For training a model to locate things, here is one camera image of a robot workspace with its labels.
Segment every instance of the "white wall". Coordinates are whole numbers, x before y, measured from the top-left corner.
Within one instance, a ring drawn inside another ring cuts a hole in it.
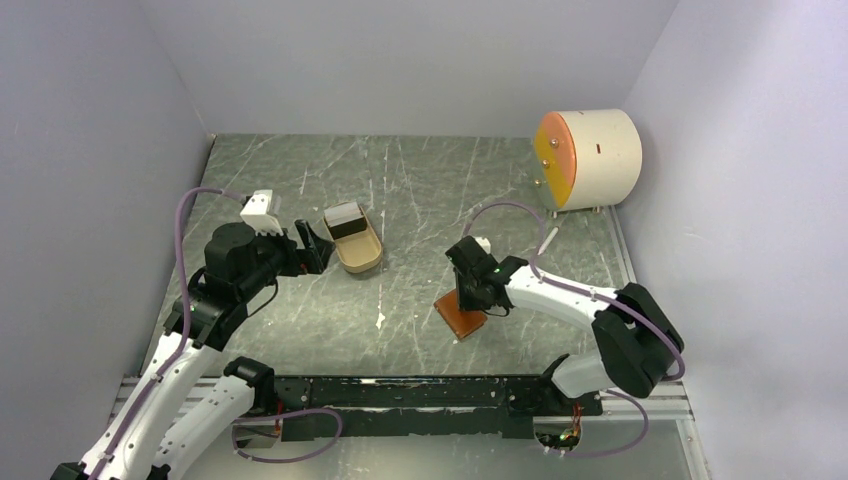
[[[717,480],[848,471],[847,8],[682,0],[624,103],[624,231]]]
[[[49,478],[102,433],[207,148],[137,2],[4,2],[0,477]]]
[[[618,107],[677,0],[144,0],[213,132],[529,136]]]

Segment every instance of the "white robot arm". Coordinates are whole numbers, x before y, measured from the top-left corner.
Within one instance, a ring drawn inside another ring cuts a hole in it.
[[[81,462],[60,465],[51,480],[175,480],[233,420],[252,409],[276,410],[273,370],[239,358],[212,394],[174,423],[191,388],[247,319],[248,302],[278,276],[320,274],[327,266],[333,244],[298,220],[303,245],[298,248],[280,227],[278,208],[272,191],[258,190],[241,212],[243,223],[215,230],[204,249],[205,267],[188,282],[188,338],[181,335],[185,315],[178,299],[126,407]]]
[[[630,283],[616,290],[534,272],[529,262],[517,257],[498,262],[487,251],[487,243],[466,236],[446,252],[456,276],[456,308],[485,312],[499,306],[507,314],[513,308],[527,308],[585,331],[597,349],[560,357],[546,372],[565,397],[618,387],[645,398],[683,350],[683,340],[641,285]],[[637,322],[633,312],[649,325]],[[452,317],[440,313],[456,332]]]

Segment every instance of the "black joint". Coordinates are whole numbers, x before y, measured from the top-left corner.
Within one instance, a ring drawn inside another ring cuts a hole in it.
[[[251,248],[255,238],[256,232],[246,223],[227,223],[216,228],[204,249],[207,282],[214,279],[215,283],[233,283],[255,270],[259,263],[256,249]]]
[[[274,388],[274,369],[251,358],[238,357],[224,367],[224,376],[240,378],[254,389],[251,413],[275,414],[279,397]]]
[[[161,467],[150,467],[150,474],[147,475],[147,480],[168,480],[168,473],[170,471],[170,465],[162,465]]]
[[[306,220],[295,220],[294,226],[297,228],[297,233],[303,242],[303,249],[298,249],[297,251],[300,264],[304,266],[305,271],[303,273],[311,273],[313,275],[324,273],[324,270],[327,269],[327,264],[330,262],[330,255],[333,254],[336,245],[331,241],[319,237]]]
[[[544,372],[542,372],[542,375],[539,376],[539,381],[542,382],[542,383],[553,384],[554,372],[556,371],[557,368],[559,368],[560,365],[562,365],[562,362],[564,362],[565,359],[570,357],[570,356],[571,356],[570,354],[566,353],[566,354],[563,354],[563,355],[560,355],[559,357],[557,357],[557,359],[554,360],[548,366],[548,368],[545,369]]]
[[[678,351],[683,351],[683,339],[645,287],[629,283],[616,292],[616,299],[642,314]],[[629,328],[634,321],[631,315],[610,305],[595,314],[592,330],[610,380],[627,394],[646,398],[674,363],[674,355],[641,323]]]
[[[53,470],[50,480],[88,480],[84,470],[84,463],[62,463]]]
[[[454,267],[460,310],[486,311],[497,305],[509,312],[513,308],[506,285],[527,260],[506,257],[498,263],[472,236],[463,237],[445,255]]]
[[[555,433],[546,433],[541,435],[536,434],[536,440],[538,440],[543,446],[550,449],[568,450],[570,452],[580,443],[580,436],[575,435],[574,432],[563,433],[560,435]]]

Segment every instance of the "marble floor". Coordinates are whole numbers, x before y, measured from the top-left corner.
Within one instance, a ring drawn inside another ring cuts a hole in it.
[[[510,199],[541,209],[528,176],[533,161],[528,139],[218,136],[202,185],[243,193],[272,188],[283,199],[279,217],[285,227],[294,232],[294,220],[303,218],[325,238],[323,210],[356,200],[382,239],[384,255],[379,267],[359,275],[345,272],[334,255],[323,275],[281,278],[276,300],[245,322],[207,373],[220,375],[240,355],[278,374],[539,373],[563,353],[586,350],[587,338],[576,328],[520,310],[490,318],[457,342],[432,308],[454,288],[444,252],[476,208]],[[198,198],[184,241],[189,275],[202,265],[212,231],[239,221],[239,210],[219,196]],[[547,228],[560,231],[540,266],[580,282],[624,285],[608,215],[546,216]],[[493,209],[473,233],[491,240],[497,258],[528,258],[538,241],[534,222],[521,210]],[[174,274],[151,351],[177,290]],[[251,311],[271,290],[251,302]]]

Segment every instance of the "cylindrical container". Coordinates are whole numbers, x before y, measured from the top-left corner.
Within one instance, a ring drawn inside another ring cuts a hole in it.
[[[552,211],[620,203],[642,169],[639,134],[618,109],[550,112],[533,147],[533,182]]]

